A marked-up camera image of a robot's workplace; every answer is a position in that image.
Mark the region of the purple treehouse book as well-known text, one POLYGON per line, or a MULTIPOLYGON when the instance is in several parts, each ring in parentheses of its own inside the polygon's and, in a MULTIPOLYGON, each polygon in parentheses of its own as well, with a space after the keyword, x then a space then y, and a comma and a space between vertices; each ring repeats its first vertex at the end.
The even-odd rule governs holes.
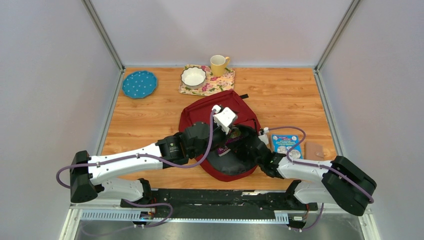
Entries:
POLYGON ((231 151, 231 149, 229 148, 229 145, 233 144, 233 143, 235 143, 235 142, 237 142, 241 139, 242 139, 241 130, 240 129, 233 130, 230 133, 225 144, 223 146, 217 148, 216 152, 217 152, 218 156, 222 157, 222 156, 226 155, 227 153, 229 153, 231 151))

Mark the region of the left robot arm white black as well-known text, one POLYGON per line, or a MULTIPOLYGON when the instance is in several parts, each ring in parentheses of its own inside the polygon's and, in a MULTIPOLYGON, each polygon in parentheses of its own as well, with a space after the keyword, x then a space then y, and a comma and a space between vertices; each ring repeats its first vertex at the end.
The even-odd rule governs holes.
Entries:
POLYGON ((171 167, 188 169, 189 159, 206 160, 213 148, 228 138, 230 124, 196 122, 192 126, 167 136, 148 146, 104 156, 89 155, 86 150, 74 155, 69 168, 70 201, 85 203, 98 197, 124 198, 138 206, 148 207, 153 194, 143 180, 127 181, 120 176, 146 170, 162 170, 171 167))

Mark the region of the red backpack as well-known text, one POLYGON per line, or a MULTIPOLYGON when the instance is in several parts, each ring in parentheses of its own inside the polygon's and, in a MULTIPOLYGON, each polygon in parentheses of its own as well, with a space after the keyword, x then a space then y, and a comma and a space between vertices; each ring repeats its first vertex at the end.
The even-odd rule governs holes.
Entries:
MULTIPOLYGON (((244 101, 247 97, 247 94, 239 95, 234 90, 225 90, 199 99, 183 109, 178 130, 182 132, 196 122, 209 123, 213 106, 220 105, 230 108, 237 114, 235 124, 258 131, 261 124, 257 115, 244 101)), ((213 178, 222 182, 232 182, 251 175, 258 165, 252 159, 237 156, 232 150, 220 156, 218 150, 211 149, 200 166, 213 178)))

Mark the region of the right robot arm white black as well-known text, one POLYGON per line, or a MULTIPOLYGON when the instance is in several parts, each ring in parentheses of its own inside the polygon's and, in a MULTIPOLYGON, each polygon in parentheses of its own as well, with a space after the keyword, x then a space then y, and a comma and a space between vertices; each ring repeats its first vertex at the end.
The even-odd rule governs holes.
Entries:
POLYGON ((308 160, 290 157, 287 153, 271 151, 250 126, 238 124, 240 143, 231 149, 252 159, 271 178, 292 179, 291 192, 285 195, 286 205, 293 210, 303 204, 336 204, 347 213, 362 216, 369 204, 375 202, 377 183, 345 156, 334 160, 308 160))

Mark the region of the blue comic book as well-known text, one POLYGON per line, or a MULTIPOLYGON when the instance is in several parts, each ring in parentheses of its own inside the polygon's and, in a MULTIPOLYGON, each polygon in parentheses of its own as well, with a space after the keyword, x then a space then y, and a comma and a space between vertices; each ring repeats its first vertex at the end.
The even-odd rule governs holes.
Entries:
MULTIPOLYGON (((280 154, 286 154, 298 142, 299 137, 297 135, 272 134, 270 137, 271 149, 280 154)), ((303 155, 300 145, 297 145, 289 155, 291 158, 302 159, 303 155)))

